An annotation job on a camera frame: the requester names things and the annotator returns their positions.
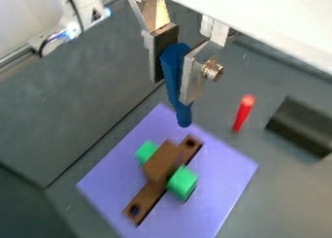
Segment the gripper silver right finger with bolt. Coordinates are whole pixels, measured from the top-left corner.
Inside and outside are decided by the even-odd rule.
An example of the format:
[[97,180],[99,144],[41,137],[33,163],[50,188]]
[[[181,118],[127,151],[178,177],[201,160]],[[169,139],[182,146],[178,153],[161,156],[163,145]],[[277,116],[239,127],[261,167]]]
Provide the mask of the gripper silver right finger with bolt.
[[219,52],[233,40],[235,31],[215,19],[202,16],[199,33],[206,40],[185,54],[179,79],[178,100],[189,105],[203,92],[205,80],[215,82],[223,67]]

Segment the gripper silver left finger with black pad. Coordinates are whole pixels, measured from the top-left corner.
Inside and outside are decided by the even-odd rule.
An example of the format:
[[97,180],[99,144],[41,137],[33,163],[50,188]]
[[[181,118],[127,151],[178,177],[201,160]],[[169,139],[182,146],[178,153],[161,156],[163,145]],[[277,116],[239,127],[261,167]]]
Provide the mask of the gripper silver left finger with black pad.
[[149,54],[149,79],[157,83],[163,78],[159,56],[165,47],[177,43],[178,26],[169,20],[165,0],[127,0],[127,3]]

